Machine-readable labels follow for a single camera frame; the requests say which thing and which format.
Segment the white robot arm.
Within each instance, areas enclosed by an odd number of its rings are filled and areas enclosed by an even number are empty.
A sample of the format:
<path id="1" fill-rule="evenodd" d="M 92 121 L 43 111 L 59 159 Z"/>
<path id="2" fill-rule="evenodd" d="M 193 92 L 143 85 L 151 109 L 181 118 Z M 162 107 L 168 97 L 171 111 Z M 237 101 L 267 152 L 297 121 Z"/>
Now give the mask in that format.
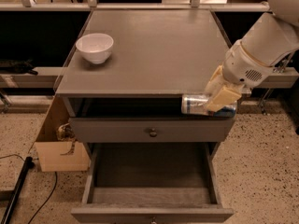
<path id="1" fill-rule="evenodd" d="M 204 109 L 217 112 L 259 86 L 286 55 L 299 50 L 299 0 L 268 0 L 265 12 L 225 54 L 208 81 Z"/>

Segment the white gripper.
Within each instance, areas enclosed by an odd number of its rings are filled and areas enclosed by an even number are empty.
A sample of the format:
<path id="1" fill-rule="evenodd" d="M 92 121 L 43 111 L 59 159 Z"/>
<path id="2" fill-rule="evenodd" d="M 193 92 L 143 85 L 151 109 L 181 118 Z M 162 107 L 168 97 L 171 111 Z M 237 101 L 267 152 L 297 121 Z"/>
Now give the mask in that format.
<path id="1" fill-rule="evenodd" d="M 242 89 L 259 86 L 271 73 L 274 59 L 256 58 L 237 40 L 226 52 L 223 65 L 219 65 L 205 87 L 209 95 L 205 107 L 217 112 L 237 101 L 242 96 Z M 224 78 L 234 84 L 224 84 Z"/>

